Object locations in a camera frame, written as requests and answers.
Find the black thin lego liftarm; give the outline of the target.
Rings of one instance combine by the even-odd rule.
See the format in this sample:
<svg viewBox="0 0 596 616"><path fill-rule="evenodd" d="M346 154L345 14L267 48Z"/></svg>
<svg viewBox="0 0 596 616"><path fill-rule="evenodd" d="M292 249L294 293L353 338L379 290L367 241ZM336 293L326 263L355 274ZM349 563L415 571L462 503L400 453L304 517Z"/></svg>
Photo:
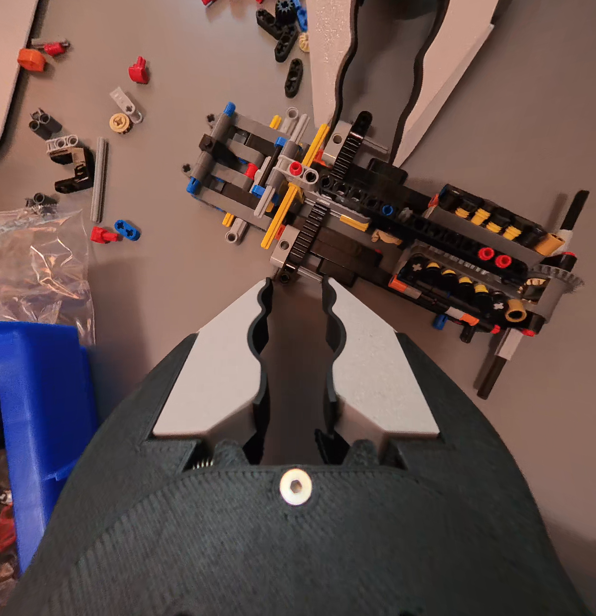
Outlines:
<svg viewBox="0 0 596 616"><path fill-rule="evenodd" d="M286 76L284 85L285 96L287 98L294 98L301 87L303 79L303 62L300 58L294 58L289 64L289 69Z"/></svg>

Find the black three-hole lego liftarm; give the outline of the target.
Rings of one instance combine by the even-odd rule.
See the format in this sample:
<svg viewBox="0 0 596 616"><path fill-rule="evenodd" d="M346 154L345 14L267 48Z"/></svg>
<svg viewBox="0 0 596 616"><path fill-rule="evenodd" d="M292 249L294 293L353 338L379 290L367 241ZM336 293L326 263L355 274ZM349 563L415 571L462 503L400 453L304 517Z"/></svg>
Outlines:
<svg viewBox="0 0 596 616"><path fill-rule="evenodd" d="M279 41L283 35L294 35L298 32L295 22L289 25L280 25L275 16L265 9L256 10L256 22L276 41Z"/></svg>
<svg viewBox="0 0 596 616"><path fill-rule="evenodd" d="M274 50L275 60L278 63L286 61L298 37L299 29L295 25L287 25L281 29L281 34Z"/></svg>

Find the dark grey double lego connector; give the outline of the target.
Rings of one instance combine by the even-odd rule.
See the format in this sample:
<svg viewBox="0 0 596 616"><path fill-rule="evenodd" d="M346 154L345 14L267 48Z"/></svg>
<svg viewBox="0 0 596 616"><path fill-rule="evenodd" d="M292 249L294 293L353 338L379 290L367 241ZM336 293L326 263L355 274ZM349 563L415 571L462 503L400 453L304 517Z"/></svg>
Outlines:
<svg viewBox="0 0 596 616"><path fill-rule="evenodd" d="M31 114L28 126L35 135L45 141L49 141L63 129L60 122L41 108Z"/></svg>

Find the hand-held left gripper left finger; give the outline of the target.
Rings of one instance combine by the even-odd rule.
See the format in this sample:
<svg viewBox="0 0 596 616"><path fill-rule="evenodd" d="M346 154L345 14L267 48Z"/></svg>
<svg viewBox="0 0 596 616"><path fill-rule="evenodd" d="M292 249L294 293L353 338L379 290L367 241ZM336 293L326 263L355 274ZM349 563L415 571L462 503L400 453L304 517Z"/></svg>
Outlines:
<svg viewBox="0 0 596 616"><path fill-rule="evenodd" d="M273 284L264 278L196 334L153 428L157 438L200 439L210 450L237 442L263 455L270 393L260 357L268 342Z"/></svg>

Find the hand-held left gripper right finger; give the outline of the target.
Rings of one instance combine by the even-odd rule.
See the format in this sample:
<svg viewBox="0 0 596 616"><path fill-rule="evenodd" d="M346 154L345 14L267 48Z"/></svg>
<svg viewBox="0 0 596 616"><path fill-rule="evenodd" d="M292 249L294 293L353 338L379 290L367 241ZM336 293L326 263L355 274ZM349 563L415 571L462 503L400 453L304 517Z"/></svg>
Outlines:
<svg viewBox="0 0 596 616"><path fill-rule="evenodd" d="M326 342L323 448L340 461L356 441L381 457L395 439L436 439L440 429L397 332L336 280L322 281Z"/></svg>

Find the light grey lego connector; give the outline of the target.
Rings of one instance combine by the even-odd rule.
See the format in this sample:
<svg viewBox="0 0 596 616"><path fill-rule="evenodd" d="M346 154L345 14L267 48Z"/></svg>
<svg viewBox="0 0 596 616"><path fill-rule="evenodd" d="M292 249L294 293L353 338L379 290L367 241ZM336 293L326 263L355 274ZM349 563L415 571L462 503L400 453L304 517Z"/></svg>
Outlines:
<svg viewBox="0 0 596 616"><path fill-rule="evenodd" d="M111 91L109 96L121 109L121 112L129 117L133 124L140 124L143 121L143 115L140 110L120 87Z"/></svg>

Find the dark grey small lego connector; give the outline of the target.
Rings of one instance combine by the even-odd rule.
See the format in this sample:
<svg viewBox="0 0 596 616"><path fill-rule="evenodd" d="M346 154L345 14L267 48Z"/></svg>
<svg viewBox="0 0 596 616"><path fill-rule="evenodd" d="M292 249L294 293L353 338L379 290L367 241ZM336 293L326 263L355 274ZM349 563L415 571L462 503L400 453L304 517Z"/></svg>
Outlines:
<svg viewBox="0 0 596 616"><path fill-rule="evenodd" d="M25 199L25 208L38 216L49 216L56 213L57 201L44 193L35 193Z"/></svg>

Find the clear empty plastic bag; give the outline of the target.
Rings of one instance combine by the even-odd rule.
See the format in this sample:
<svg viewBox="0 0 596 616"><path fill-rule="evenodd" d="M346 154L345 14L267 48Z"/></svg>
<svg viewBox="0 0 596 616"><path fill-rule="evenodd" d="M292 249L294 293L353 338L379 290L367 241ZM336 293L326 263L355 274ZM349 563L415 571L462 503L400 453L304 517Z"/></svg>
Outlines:
<svg viewBox="0 0 596 616"><path fill-rule="evenodd" d="M72 326L93 346L89 244L81 210L0 211L0 321Z"/></svg>

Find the orange lego bush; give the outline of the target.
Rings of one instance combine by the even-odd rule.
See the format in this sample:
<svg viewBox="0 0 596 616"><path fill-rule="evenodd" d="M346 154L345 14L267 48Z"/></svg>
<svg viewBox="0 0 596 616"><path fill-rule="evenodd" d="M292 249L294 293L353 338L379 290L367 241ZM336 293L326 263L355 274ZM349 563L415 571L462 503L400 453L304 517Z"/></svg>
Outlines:
<svg viewBox="0 0 596 616"><path fill-rule="evenodd" d="M18 52L17 63L26 71L42 73L46 69L47 61L41 51L22 48Z"/></svg>

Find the grey long lego axle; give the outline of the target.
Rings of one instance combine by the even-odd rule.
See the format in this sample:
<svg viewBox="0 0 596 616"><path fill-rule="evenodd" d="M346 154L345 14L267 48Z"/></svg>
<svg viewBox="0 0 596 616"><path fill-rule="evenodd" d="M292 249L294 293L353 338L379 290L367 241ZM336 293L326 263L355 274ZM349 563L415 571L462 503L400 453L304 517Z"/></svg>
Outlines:
<svg viewBox="0 0 596 616"><path fill-rule="evenodd" d="M95 152L95 174L90 211L90 219L95 225L99 225L103 219L107 165L108 141L104 137L98 137Z"/></svg>

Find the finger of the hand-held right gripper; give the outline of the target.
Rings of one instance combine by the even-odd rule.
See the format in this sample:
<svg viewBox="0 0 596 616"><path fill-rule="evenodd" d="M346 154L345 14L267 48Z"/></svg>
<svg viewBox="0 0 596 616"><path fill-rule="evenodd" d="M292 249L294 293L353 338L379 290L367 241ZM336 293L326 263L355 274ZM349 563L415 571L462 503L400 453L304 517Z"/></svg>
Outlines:
<svg viewBox="0 0 596 616"><path fill-rule="evenodd" d="M396 126L392 164L400 167L441 111L494 29L499 1L437 1L435 18L414 59L410 98Z"/></svg>
<svg viewBox="0 0 596 616"><path fill-rule="evenodd" d="M333 129L342 111L342 87L357 45L363 1L307 1L314 121Z"/></svg>

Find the white tablet stand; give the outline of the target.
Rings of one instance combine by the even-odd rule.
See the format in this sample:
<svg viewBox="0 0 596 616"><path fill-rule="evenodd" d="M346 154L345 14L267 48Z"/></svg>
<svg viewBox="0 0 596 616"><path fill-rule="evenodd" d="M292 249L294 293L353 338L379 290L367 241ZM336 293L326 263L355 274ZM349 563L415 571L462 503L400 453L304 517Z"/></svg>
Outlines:
<svg viewBox="0 0 596 616"><path fill-rule="evenodd" d="M0 1L0 142L20 73L17 56L28 45L38 1Z"/></svg>

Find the lego car chassis model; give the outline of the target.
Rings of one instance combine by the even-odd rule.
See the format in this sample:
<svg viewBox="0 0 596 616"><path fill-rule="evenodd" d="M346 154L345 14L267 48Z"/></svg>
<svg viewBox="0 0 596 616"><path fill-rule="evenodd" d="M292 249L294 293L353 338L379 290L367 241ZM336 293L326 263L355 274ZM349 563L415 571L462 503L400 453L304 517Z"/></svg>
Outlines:
<svg viewBox="0 0 596 616"><path fill-rule="evenodd" d="M500 333L475 386L486 400L520 340L537 336L583 283L568 246L589 191L549 232L449 184L424 195L379 158L356 165L369 112L336 131L321 126L304 145L308 120L291 107L266 126L228 103L208 116L195 163L182 165L187 192L224 212L227 241L257 228L266 249L276 243L271 263L282 282L328 276L351 287L362 279L433 313L435 328L458 324L464 343Z"/></svg>

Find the blue plastic bin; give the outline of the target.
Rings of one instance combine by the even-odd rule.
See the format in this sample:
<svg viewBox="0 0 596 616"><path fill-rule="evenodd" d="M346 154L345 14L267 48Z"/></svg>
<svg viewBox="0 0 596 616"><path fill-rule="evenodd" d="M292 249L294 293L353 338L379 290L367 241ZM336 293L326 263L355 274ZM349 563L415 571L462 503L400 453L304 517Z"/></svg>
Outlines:
<svg viewBox="0 0 596 616"><path fill-rule="evenodd" d="M98 427L87 351L75 327L0 321L0 414L24 573Z"/></svg>

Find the black u-shaped lego bracket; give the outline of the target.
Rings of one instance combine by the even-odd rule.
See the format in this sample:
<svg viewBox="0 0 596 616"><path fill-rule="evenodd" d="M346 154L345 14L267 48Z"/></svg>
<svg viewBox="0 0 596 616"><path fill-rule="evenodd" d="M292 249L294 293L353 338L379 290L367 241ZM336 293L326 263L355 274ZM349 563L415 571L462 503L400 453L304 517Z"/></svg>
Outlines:
<svg viewBox="0 0 596 616"><path fill-rule="evenodd" d="M50 154L50 160L60 165L72 164L73 176L56 181L55 192L71 194L94 186L94 156L87 146L67 147Z"/></svg>

